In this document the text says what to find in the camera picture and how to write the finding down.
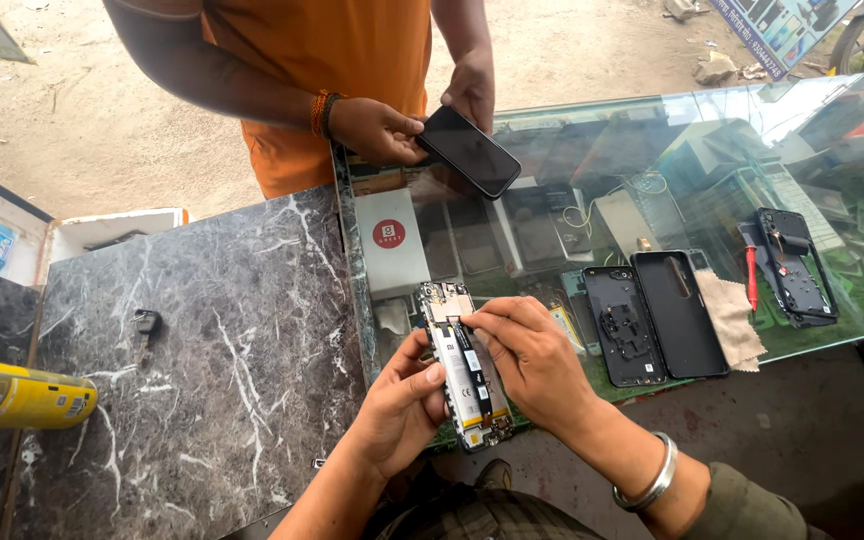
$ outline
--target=advertising banner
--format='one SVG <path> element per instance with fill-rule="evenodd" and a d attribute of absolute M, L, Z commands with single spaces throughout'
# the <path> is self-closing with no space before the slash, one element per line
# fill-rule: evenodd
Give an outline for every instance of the advertising banner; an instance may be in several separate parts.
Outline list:
<path fill-rule="evenodd" d="M 774 81 L 786 76 L 858 0 L 711 0 Z"/>

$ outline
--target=dirt ground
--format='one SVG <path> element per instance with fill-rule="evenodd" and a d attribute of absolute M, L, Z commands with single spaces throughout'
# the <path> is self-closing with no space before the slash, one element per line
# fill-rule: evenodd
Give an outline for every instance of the dirt ground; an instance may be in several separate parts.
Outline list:
<path fill-rule="evenodd" d="M 700 90 L 691 71 L 710 50 L 754 61 L 718 12 L 664 12 L 661 0 L 486 0 L 496 110 Z M 57 218 L 171 206 L 203 218 L 261 200 L 238 122 L 147 79 L 101 2 L 0 0 L 0 15 L 38 62 L 0 61 L 0 184 Z M 434 32 L 429 113 L 452 69 Z M 806 59 L 827 64 L 833 44 Z"/>

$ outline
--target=screwdriver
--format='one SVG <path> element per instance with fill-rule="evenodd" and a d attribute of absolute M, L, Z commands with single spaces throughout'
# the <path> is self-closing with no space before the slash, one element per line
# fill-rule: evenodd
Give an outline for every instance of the screwdriver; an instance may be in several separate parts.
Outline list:
<path fill-rule="evenodd" d="M 745 246 L 745 263 L 749 266 L 749 304 L 751 310 L 759 307 L 759 286 L 756 285 L 756 246 Z"/>

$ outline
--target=person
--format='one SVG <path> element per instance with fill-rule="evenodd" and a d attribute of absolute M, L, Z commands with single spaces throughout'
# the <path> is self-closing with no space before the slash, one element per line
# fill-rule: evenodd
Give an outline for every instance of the person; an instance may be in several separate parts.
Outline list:
<path fill-rule="evenodd" d="M 430 9 L 455 61 L 441 103 L 490 134 L 483 0 L 102 0 L 128 54 L 167 92 L 242 120 L 267 198 L 333 181 L 329 142 L 366 161 L 426 157 Z"/>
<path fill-rule="evenodd" d="M 523 414 L 638 503 L 665 468 L 666 442 L 598 398 L 569 339 L 535 298 L 490 300 L 462 317 L 486 343 L 502 386 Z M 435 436 L 448 409 L 444 368 L 420 357 L 428 347 L 413 331 L 368 389 L 358 416 L 270 540 L 358 538 L 390 477 Z M 386 520 L 377 537 L 602 538 L 536 497 L 496 479 L 459 484 Z M 828 538 L 799 510 L 722 463 L 683 453 L 667 489 L 638 516 L 655 538 Z"/>

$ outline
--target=beige cloth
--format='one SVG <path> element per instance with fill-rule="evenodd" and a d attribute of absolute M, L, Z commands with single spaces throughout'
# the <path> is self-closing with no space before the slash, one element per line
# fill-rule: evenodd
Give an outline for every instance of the beige cloth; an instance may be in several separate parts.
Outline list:
<path fill-rule="evenodd" d="M 720 279 L 712 270 L 696 272 L 695 280 L 728 366 L 738 371 L 759 371 L 759 355 L 766 350 L 749 324 L 752 305 L 745 285 Z"/>

